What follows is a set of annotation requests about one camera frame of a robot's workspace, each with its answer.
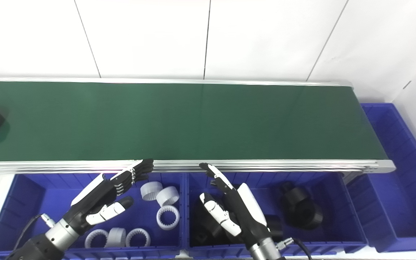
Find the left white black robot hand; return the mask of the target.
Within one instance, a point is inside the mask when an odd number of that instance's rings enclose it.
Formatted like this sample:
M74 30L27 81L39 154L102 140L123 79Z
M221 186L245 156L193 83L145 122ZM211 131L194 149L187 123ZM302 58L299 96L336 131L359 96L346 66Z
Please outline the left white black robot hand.
M153 163L153 159L134 162L111 178L99 174L73 199L71 208L62 217L62 226L84 235L95 225L122 214L134 204L134 199L124 194L135 183L148 179Z

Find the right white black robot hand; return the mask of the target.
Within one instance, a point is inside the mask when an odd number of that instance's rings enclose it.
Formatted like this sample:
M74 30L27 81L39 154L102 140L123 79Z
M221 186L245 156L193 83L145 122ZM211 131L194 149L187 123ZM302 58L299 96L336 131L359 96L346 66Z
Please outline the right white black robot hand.
M199 198L206 211L226 232L240 237L250 250L258 247L261 241L271 238L264 214L249 187L243 183L235 188L226 176L212 164L200 163L206 175L213 178L215 186L224 194L225 205L221 206L209 193Z

